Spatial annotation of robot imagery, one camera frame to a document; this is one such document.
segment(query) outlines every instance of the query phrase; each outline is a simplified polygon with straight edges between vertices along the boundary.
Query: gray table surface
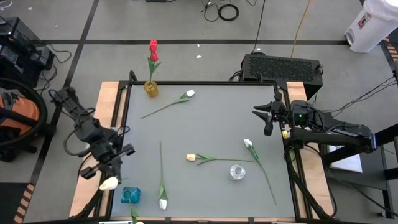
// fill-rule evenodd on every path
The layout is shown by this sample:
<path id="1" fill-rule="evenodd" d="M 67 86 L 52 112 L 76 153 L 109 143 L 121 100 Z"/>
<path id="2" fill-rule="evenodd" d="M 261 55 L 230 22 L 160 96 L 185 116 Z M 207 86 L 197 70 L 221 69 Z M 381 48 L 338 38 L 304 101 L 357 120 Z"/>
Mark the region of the gray table surface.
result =
<path id="1" fill-rule="evenodd" d="M 190 101 L 140 119 L 173 102 L 188 90 Z M 134 205 L 143 217 L 294 217 L 292 194 L 283 159 L 282 136 L 275 126 L 264 136 L 264 122 L 252 107 L 273 100 L 273 86 L 159 86 L 159 96 L 149 98 L 143 86 L 133 86 L 124 143 L 136 153 L 123 157 L 122 184 L 115 190 L 112 217 L 129 216 L 121 203 L 123 187 L 139 187 L 141 200 Z M 207 154 L 230 159 L 252 159 L 243 139 L 249 138 L 269 177 L 276 204 L 261 168 L 255 162 L 212 161 L 200 166 L 186 154 Z M 169 198 L 159 208 L 162 141 L 164 180 Z M 233 164 L 246 168 L 239 181 L 229 177 Z"/>

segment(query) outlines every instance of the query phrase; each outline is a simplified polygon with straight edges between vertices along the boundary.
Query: black device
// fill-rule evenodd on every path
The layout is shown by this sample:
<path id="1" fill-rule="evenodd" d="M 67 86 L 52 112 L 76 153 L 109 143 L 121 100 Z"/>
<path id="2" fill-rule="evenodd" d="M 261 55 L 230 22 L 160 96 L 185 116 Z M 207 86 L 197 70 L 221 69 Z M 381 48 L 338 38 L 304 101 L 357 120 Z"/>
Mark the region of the black device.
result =
<path id="1" fill-rule="evenodd" d="M 0 19 L 0 72 L 34 88 L 42 70 L 50 70 L 54 54 L 45 45 L 33 45 L 39 38 L 18 18 Z"/>
<path id="2" fill-rule="evenodd" d="M 273 122 L 284 123 L 291 127 L 290 136 L 288 131 L 283 131 L 285 145 L 296 149 L 302 149 L 306 143 L 316 142 L 329 145 L 344 146 L 331 153 L 322 155 L 324 164 L 359 154 L 361 152 L 371 153 L 377 149 L 375 135 L 362 124 L 349 124 L 332 118 L 331 113 L 324 113 L 315 109 L 310 103 L 303 100 L 294 100 L 287 110 L 281 102 L 282 94 L 275 94 L 275 101 L 266 105 L 255 106 L 254 109 L 265 111 L 261 113 L 253 111 L 255 115 L 265 122 L 264 135 L 270 136 L 273 130 Z M 308 200 L 310 206 L 321 219 L 332 219 L 314 199 L 300 180 L 299 175 L 293 168 L 291 162 L 287 162 L 289 172 L 294 182 Z"/>
<path id="3" fill-rule="evenodd" d="M 118 136 L 117 131 L 101 126 L 100 121 L 92 117 L 90 108 L 84 109 L 79 103 L 75 89 L 65 87 L 60 91 L 50 90 L 53 102 L 57 106 L 62 106 L 75 121 L 75 129 L 71 132 L 76 137 L 88 143 L 88 149 L 81 151 L 72 156 L 84 157 L 92 153 L 93 157 L 98 161 L 94 167 L 87 167 L 80 171 L 80 175 L 85 179 L 95 176 L 96 171 L 104 172 L 108 177 L 117 177 L 121 182 L 121 156 L 130 156 L 135 152 L 133 146 L 128 144 L 122 147 L 122 138 Z M 67 149 L 67 139 L 63 146 Z"/>
<path id="4" fill-rule="evenodd" d="M 286 82 L 303 82 L 308 99 L 323 85 L 323 69 L 318 60 L 246 54 L 241 67 L 244 81 L 276 81 L 284 90 Z"/>

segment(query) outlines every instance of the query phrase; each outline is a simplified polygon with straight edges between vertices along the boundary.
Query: white container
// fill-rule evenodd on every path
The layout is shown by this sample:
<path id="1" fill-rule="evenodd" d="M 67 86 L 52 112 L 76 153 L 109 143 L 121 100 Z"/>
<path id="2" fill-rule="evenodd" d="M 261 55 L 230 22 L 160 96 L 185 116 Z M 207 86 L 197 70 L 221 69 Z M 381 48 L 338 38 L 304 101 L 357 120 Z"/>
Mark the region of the white container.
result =
<path id="1" fill-rule="evenodd" d="M 345 36 L 350 49 L 366 53 L 398 27 L 398 0 L 365 0 Z"/>

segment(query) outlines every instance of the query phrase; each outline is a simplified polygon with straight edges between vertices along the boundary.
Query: black floor line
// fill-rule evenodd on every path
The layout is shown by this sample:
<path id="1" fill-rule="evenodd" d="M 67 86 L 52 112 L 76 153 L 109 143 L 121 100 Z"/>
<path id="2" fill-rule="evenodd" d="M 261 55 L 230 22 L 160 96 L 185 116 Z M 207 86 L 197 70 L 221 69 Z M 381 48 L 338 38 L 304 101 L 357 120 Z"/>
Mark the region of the black floor line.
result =
<path id="1" fill-rule="evenodd" d="M 91 7 L 90 13 L 88 14 L 88 18 L 87 18 L 87 21 L 86 21 L 85 28 L 84 28 L 83 33 L 81 35 L 78 47 L 77 47 L 76 52 L 75 52 L 75 55 L 73 56 L 73 60 L 72 60 L 72 63 L 70 65 L 68 75 L 67 75 L 67 77 L 65 79 L 65 83 L 63 84 L 64 87 L 65 86 L 69 86 L 71 84 L 71 82 L 72 82 L 73 75 L 75 74 L 75 70 L 76 70 L 77 64 L 78 64 L 79 59 L 80 59 L 81 51 L 83 50 L 84 40 L 87 38 L 88 31 L 90 29 L 91 23 L 93 22 L 93 18 L 94 18 L 95 11 L 97 9 L 99 1 L 100 0 L 94 0 L 93 1 L 93 5 Z M 54 126 L 57 125 L 58 120 L 59 120 L 60 115 L 61 115 L 61 110 L 62 110 L 62 108 L 59 107 L 59 106 L 55 109 L 55 112 L 54 112 L 54 114 L 52 116 L 52 119 L 51 119 L 51 123 L 50 123 L 51 125 L 54 125 Z M 39 157 L 37 158 L 36 165 L 34 167 L 32 176 L 30 177 L 30 183 L 31 184 L 36 185 L 37 181 L 39 180 L 39 176 L 40 176 L 40 173 L 41 173 L 43 165 L 44 165 L 45 157 L 47 156 L 47 153 L 48 153 L 50 145 L 51 145 L 52 137 L 53 136 L 50 136 L 50 135 L 46 135 L 45 136 L 42 148 L 40 150 Z"/>
<path id="2" fill-rule="evenodd" d="M 35 44 L 147 45 L 150 40 L 36 40 Z M 255 44 L 255 40 L 158 40 L 158 44 Z M 292 45 L 294 40 L 258 40 L 257 44 Z M 345 40 L 298 40 L 297 45 L 348 45 Z"/>

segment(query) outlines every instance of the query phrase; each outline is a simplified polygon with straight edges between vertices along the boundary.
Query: orange vacuum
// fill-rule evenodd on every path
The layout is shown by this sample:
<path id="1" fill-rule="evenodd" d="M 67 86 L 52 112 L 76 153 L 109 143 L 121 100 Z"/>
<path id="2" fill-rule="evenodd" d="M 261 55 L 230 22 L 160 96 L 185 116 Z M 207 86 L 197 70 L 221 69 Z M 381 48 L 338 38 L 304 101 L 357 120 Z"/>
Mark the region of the orange vacuum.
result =
<path id="1" fill-rule="evenodd" d="M 19 151 L 36 153 L 30 145 L 40 134 L 53 135 L 55 126 L 46 124 L 47 107 L 31 87 L 9 78 L 0 78 L 0 161 L 11 162 Z"/>
<path id="2" fill-rule="evenodd" d="M 0 94 L 0 108 L 19 113 L 35 121 L 39 120 L 40 111 L 36 104 L 14 93 Z M 19 135 L 25 134 L 32 128 L 32 126 L 5 117 L 0 118 L 0 127 L 3 129 L 19 129 Z"/>

